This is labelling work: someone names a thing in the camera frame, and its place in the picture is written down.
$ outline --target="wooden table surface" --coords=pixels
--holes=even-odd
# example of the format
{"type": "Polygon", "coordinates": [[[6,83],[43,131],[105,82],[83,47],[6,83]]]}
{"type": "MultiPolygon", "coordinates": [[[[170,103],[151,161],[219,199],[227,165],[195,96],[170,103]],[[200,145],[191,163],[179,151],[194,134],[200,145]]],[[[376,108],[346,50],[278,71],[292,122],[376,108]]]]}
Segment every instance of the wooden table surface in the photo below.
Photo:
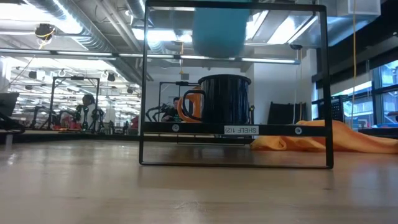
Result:
{"type": "MultiPolygon", "coordinates": [[[[146,147],[152,160],[324,162],[309,152],[146,147]]],[[[333,170],[149,167],[137,156],[136,142],[116,141],[0,150],[1,223],[398,223],[398,156],[336,153],[333,170]]]]}

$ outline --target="shelf label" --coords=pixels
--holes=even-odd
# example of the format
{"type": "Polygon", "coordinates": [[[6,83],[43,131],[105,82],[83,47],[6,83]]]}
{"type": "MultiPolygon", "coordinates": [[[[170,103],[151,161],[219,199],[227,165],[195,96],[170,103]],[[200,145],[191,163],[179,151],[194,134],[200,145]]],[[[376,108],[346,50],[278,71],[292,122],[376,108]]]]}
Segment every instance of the shelf label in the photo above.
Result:
{"type": "Polygon", "coordinates": [[[259,126],[252,125],[225,125],[224,134],[258,135],[259,126]]]}

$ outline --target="orange mug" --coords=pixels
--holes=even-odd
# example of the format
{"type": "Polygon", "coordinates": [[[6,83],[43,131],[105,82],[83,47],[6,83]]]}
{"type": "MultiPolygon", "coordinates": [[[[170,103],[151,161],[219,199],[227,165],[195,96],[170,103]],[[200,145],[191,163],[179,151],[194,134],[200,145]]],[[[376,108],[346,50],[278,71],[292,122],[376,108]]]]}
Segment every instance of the orange mug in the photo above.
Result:
{"type": "MultiPolygon", "coordinates": [[[[193,88],[193,90],[200,90],[200,86],[193,88]]],[[[187,99],[193,103],[192,115],[197,118],[200,118],[200,116],[201,116],[201,94],[187,95],[185,97],[185,99],[187,99]]],[[[178,112],[178,115],[180,116],[180,118],[185,122],[200,123],[201,121],[189,118],[188,116],[184,115],[184,113],[182,112],[182,103],[184,103],[184,102],[182,101],[182,98],[180,98],[180,100],[178,101],[178,105],[177,105],[177,112],[178,112]]]]}

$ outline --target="teal object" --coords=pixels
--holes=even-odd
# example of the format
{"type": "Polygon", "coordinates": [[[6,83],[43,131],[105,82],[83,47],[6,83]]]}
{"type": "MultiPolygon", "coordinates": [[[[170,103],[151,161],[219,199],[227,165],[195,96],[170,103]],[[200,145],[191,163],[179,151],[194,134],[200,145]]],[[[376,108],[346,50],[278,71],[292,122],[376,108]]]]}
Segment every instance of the teal object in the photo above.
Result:
{"type": "Polygon", "coordinates": [[[249,9],[196,8],[192,30],[195,52],[217,58],[238,56],[246,39],[249,16],[249,9]]]}

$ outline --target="black mug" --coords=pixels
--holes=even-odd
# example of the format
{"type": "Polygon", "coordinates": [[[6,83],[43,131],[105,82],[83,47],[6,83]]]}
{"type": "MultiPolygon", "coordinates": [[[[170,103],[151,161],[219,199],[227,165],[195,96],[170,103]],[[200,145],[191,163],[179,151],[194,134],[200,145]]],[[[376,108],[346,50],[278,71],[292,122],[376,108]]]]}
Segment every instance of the black mug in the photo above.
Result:
{"type": "Polygon", "coordinates": [[[248,77],[210,75],[199,79],[198,83],[201,90],[188,90],[183,95],[183,102],[188,94],[202,94],[201,118],[190,114],[185,103],[182,103],[182,109],[189,118],[203,123],[248,124],[248,91],[251,83],[248,77]]]}

